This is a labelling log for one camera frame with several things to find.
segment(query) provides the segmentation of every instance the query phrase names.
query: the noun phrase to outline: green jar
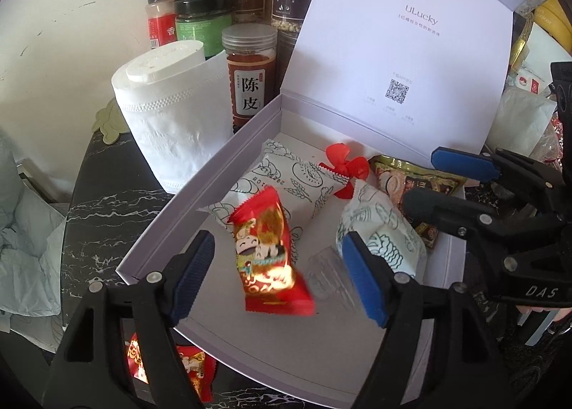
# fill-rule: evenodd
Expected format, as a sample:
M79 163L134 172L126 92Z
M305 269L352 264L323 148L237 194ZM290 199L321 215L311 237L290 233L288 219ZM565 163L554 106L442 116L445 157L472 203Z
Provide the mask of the green jar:
M222 30L232 25L232 1L176 0L177 40L202 41L207 59L224 51Z

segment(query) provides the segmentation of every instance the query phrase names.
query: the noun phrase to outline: blue gripper pad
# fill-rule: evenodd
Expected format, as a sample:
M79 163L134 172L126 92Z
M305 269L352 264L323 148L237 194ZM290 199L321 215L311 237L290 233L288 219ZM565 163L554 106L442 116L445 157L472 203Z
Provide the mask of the blue gripper pad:
M201 288L202 281L207 275L211 262L215 257L215 237L206 231L198 233L185 254L189 256L194 251L190 262L187 264L179 283L175 287L173 295L173 308L169 318L174 324L189 316L194 300Z
M375 281L373 274L365 264L362 254L350 235L345 236L342 242L342 251L345 266L348 268L350 277L356 286L367 316L376 321L381 328L384 328L387 325L389 315L385 309L383 291Z
M500 171L490 158L455 149L437 148L431 154L431 164L437 170L454 173L479 182L496 180L501 176Z

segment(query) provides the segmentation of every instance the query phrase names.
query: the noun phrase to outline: clear plastic piece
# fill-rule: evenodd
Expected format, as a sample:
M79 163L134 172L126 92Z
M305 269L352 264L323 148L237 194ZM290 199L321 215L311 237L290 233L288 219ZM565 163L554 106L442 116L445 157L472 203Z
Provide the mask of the clear plastic piece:
M361 308L344 261L332 246L308 260L304 277L318 306L328 303L328 309L335 309L339 313L336 315L344 316L353 315Z

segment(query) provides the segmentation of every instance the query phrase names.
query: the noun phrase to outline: green label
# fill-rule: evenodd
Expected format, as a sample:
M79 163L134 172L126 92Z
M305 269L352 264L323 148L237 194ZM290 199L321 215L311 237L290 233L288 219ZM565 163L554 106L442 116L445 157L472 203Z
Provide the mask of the green label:
M232 16L199 22L176 22L177 40L202 41L205 45L205 57L216 56L222 47L222 30L232 25Z

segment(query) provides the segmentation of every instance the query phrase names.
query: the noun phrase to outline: patterned white package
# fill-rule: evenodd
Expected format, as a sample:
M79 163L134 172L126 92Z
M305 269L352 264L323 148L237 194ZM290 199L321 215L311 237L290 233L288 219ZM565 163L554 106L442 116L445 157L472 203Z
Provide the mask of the patterned white package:
M228 219L235 209L266 185L271 185L280 196L292 242L296 243L308 222L320 212L328 198L347 183L347 177L302 161L281 143L267 140L262 161L245 173L221 202L202 210L210 212L232 232L233 225L228 223Z
M415 276L419 260L427 255L425 244L389 196L362 180L354 198L341 214L336 246L349 232L357 232L371 254L383 257L394 272Z

